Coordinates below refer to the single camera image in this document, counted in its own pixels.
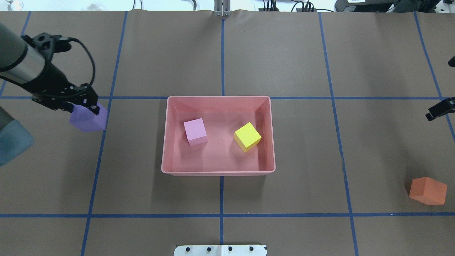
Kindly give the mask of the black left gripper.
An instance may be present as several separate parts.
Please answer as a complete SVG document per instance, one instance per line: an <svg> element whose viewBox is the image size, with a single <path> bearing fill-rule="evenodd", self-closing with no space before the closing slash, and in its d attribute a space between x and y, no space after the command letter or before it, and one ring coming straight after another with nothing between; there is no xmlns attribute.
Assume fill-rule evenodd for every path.
<svg viewBox="0 0 455 256"><path fill-rule="evenodd" d="M73 107L68 108L67 105L72 103L99 115L98 95L92 82L76 86L52 63L46 63L41 74L31 81L31 89L33 94L45 97L69 112L73 112Z"/></svg>

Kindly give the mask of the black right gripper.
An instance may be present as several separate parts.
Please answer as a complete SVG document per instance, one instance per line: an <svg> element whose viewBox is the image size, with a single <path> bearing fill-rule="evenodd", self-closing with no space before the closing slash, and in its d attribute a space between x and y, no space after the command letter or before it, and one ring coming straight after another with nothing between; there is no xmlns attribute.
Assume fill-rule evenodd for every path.
<svg viewBox="0 0 455 256"><path fill-rule="evenodd" d="M444 116L449 113L455 112L455 98L450 97L444 100L441 100L439 103L433 105L428 109L428 113L426 113L426 118L428 121L433 121L436 118Z"/></svg>

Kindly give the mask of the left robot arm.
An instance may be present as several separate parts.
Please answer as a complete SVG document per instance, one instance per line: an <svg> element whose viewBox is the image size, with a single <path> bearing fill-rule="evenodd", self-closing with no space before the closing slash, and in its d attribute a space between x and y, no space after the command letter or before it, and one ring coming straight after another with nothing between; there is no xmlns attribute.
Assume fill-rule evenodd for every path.
<svg viewBox="0 0 455 256"><path fill-rule="evenodd" d="M71 43L81 44L92 65L89 83L76 86L53 63L55 53L67 52ZM96 67L92 55L79 39L41 33L18 36L1 25L1 79L32 95L32 101L57 111L70 113L70 123L84 132L104 130L107 109L98 103L93 89Z"/></svg>

